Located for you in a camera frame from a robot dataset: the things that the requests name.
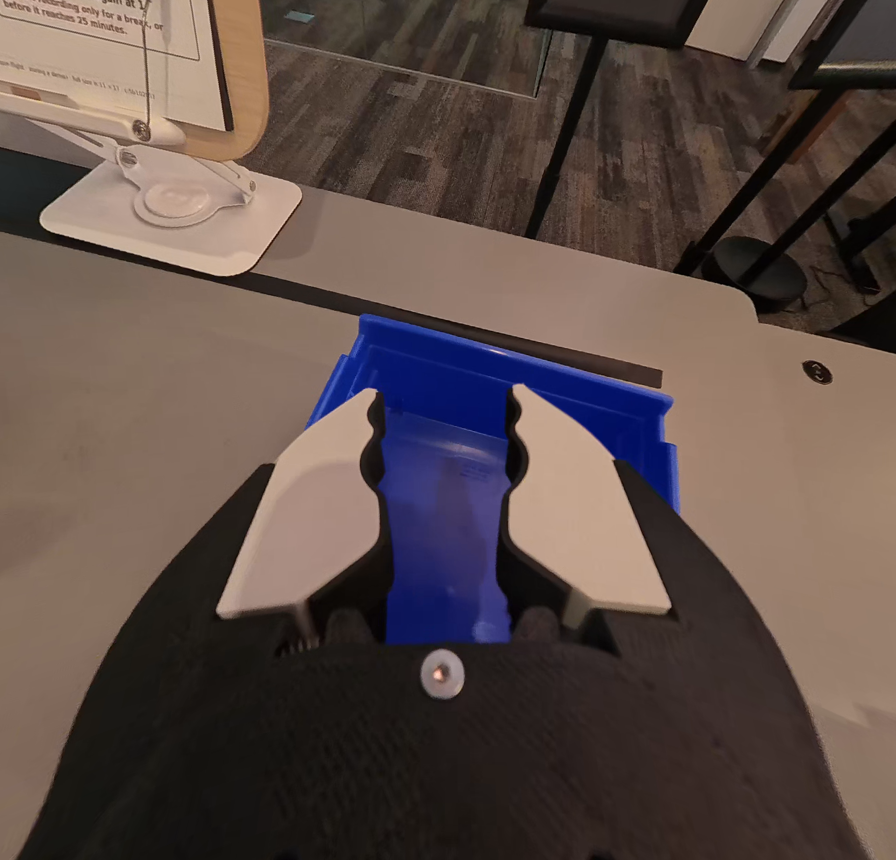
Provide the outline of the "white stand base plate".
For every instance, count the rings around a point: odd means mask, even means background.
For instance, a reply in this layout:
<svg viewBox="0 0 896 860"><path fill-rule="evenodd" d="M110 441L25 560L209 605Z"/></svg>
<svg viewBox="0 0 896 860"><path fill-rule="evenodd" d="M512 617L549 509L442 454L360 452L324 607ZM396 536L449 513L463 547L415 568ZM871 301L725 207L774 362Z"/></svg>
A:
<svg viewBox="0 0 896 860"><path fill-rule="evenodd" d="M168 149L32 124L101 157L40 213L51 233L216 277L249 272L302 202L301 188Z"/></svg>

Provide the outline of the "wooden display board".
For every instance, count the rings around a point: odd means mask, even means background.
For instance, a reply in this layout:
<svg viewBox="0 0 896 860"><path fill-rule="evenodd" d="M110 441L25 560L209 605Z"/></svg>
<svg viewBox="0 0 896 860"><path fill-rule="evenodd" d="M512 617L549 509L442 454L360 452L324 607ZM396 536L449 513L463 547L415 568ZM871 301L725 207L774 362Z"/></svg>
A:
<svg viewBox="0 0 896 860"><path fill-rule="evenodd" d="M220 132L183 125L188 156L212 161L240 160L262 139L270 96L260 0L210 0L230 100L233 130Z"/></svg>

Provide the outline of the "dark stand base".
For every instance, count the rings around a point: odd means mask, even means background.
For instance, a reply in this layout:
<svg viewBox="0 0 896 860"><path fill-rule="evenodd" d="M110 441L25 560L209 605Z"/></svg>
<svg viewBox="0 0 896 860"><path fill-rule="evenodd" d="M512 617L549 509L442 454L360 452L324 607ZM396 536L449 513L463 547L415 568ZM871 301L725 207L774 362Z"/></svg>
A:
<svg viewBox="0 0 896 860"><path fill-rule="evenodd" d="M769 248L770 243L757 238L723 238L707 254L700 274L709 282L744 293L759 315L781 313L804 297L808 280L798 262L786 253L747 279L748 271Z"/></svg>

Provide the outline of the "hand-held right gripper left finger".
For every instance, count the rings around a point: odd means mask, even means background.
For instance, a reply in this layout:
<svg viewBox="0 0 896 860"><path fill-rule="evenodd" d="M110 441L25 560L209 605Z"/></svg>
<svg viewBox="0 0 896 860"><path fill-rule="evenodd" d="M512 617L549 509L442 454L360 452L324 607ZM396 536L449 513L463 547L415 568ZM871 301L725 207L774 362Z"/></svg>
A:
<svg viewBox="0 0 896 860"><path fill-rule="evenodd" d="M385 399L366 388L302 432L277 458L216 613L292 616L324 630L341 609L386 629L391 527L380 483Z"/></svg>

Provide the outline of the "glass panel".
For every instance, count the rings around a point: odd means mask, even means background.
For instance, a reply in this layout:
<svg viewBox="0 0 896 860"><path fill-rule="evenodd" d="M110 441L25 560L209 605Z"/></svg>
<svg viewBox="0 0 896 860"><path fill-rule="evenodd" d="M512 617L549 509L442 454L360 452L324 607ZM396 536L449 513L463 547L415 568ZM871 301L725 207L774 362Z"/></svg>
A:
<svg viewBox="0 0 896 860"><path fill-rule="evenodd" d="M551 34L529 0L260 0L268 42L534 97Z"/></svg>

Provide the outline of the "blue plastic bin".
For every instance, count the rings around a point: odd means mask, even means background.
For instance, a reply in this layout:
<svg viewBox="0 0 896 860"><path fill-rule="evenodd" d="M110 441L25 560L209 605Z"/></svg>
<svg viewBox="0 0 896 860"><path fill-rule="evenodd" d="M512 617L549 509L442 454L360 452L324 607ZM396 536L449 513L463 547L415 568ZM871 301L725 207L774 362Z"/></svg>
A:
<svg viewBox="0 0 896 860"><path fill-rule="evenodd" d="M680 509L678 450L666 442L674 400L629 384L385 317L359 318L308 427L372 388L385 402L382 442L394 582L385 642L507 642L496 578L508 440L506 396L525 384L629 462Z"/></svg>

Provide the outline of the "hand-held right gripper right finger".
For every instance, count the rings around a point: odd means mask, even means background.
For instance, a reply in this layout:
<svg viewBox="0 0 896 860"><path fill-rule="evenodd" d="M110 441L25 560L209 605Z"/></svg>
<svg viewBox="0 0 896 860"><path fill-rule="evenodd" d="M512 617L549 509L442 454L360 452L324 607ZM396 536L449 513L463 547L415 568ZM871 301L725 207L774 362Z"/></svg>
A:
<svg viewBox="0 0 896 860"><path fill-rule="evenodd" d="M524 384L507 391L505 434L498 585L511 629L536 608L566 630L587 630L605 611L668 615L672 600L603 443Z"/></svg>

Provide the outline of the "black stand foot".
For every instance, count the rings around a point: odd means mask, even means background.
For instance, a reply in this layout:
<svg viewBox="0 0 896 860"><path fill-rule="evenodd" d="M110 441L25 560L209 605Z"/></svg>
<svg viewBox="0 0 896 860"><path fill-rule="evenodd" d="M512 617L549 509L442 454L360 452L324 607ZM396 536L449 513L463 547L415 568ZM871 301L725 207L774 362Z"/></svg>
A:
<svg viewBox="0 0 896 860"><path fill-rule="evenodd" d="M525 238L534 240L539 236L539 231L553 201L554 192L559 182L566 156L608 43L607 37L598 36L592 37L588 43L588 48L581 64L574 90L566 106L566 114L554 143L550 160L539 182L532 213L524 232Z"/></svg>

